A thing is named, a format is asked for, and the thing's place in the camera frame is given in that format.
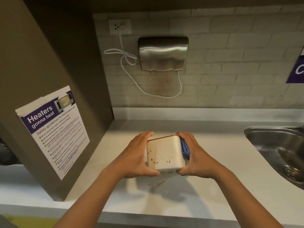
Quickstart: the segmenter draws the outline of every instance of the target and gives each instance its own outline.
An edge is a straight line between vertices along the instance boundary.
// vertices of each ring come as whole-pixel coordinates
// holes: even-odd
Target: backsplash
[[[304,84],[285,84],[304,46],[304,5],[95,14],[96,33],[112,106],[304,108]],[[137,40],[186,35],[189,51],[180,72],[183,90],[165,99],[143,94],[120,67],[119,37],[107,19],[131,19],[124,50],[138,55]],[[179,92],[177,72],[125,69],[150,94]]]

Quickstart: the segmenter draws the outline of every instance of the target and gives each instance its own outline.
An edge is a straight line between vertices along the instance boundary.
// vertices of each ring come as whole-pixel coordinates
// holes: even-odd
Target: sink drain
[[[283,172],[289,180],[298,184],[304,184],[304,179],[298,169],[290,166],[284,166]]]

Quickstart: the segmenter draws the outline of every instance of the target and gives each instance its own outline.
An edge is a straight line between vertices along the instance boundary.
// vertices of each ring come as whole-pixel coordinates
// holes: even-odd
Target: power cord
[[[183,87],[182,87],[182,84],[181,84],[180,77],[179,77],[179,71],[177,71],[177,76],[178,76],[178,80],[179,80],[179,84],[180,84],[180,88],[181,88],[180,91],[178,92],[177,95],[174,95],[174,96],[171,96],[171,97],[165,97],[165,96],[159,96],[159,95],[154,95],[154,94],[148,94],[148,93],[146,93],[145,91],[143,91],[143,90],[139,87],[139,85],[136,83],[136,81],[132,78],[132,76],[124,69],[124,67],[123,67],[123,58],[125,58],[125,60],[127,61],[127,63],[128,63],[129,65],[134,66],[134,65],[136,65],[136,63],[137,63],[138,57],[137,57],[136,55],[134,55],[134,54],[131,54],[131,53],[129,53],[129,52],[124,51],[124,49],[123,49],[123,43],[122,43],[122,41],[121,41],[120,28],[124,28],[124,25],[120,25],[120,27],[118,28],[118,35],[119,35],[119,40],[120,40],[121,49],[106,49],[103,53],[104,53],[104,54],[122,54],[122,57],[121,57],[121,59],[120,59],[121,68],[127,73],[127,75],[134,81],[134,83],[136,84],[136,86],[137,86],[137,87],[140,89],[140,91],[142,91],[144,94],[149,95],[149,96],[159,97],[159,98],[175,98],[175,97],[177,97],[177,96],[180,94],[180,92],[181,92],[181,90],[182,90],[182,88],[183,88]],[[134,59],[135,62],[134,62],[134,63],[129,62],[129,60],[127,59],[128,57]]]

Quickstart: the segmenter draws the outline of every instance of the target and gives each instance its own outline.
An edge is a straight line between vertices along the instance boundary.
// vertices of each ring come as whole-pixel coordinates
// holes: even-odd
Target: blue towel
[[[188,148],[188,145],[185,141],[185,139],[179,137],[179,139],[181,140],[181,153],[183,154],[184,158],[186,158],[187,160],[190,159],[190,151]]]

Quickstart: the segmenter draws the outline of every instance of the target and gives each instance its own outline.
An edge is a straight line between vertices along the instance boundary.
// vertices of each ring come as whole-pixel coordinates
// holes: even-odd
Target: hand
[[[197,143],[192,134],[180,132],[177,135],[185,139],[190,151],[189,164],[178,170],[178,174],[181,176],[192,175],[214,179],[219,171],[225,168]]]
[[[153,134],[154,132],[146,132],[137,135],[107,168],[112,168],[120,178],[159,176],[160,173],[157,170],[150,169],[145,164],[147,141]]]

